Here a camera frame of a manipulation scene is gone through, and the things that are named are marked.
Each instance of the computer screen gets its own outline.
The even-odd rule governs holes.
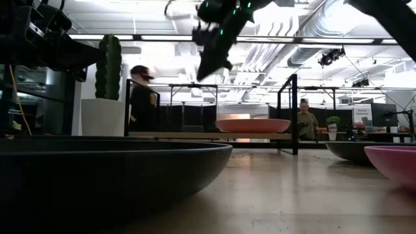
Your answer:
[[[372,125],[374,127],[397,127],[397,112],[395,104],[371,103]]]

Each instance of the wooden table surface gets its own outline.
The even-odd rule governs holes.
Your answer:
[[[174,139],[271,139],[290,140],[291,134],[285,133],[166,133],[166,132],[129,132],[130,137],[154,137]]]
[[[414,234],[416,195],[328,150],[235,149],[197,195],[124,234]]]

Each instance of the small potted plant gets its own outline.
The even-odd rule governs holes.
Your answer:
[[[341,120],[338,116],[330,116],[326,119],[326,125],[328,126],[328,136],[330,140],[337,140],[337,125]]]
[[[84,136],[124,136],[125,103],[118,101],[122,70],[119,39],[105,35],[99,48],[106,59],[97,62],[96,98],[81,101],[81,125]]]

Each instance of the green shirt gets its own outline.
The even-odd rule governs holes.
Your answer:
[[[315,139],[315,128],[318,126],[318,121],[312,113],[302,114],[298,113],[298,122],[307,123],[308,126],[300,130],[299,136],[304,135],[309,139]]]

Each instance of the gray bowl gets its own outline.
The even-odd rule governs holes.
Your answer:
[[[19,233],[84,233],[161,211],[209,185],[232,151],[122,140],[0,140],[0,149],[0,218]]]
[[[365,146],[414,146],[390,142],[327,142],[326,147],[335,155],[358,164],[372,165],[364,152]]]

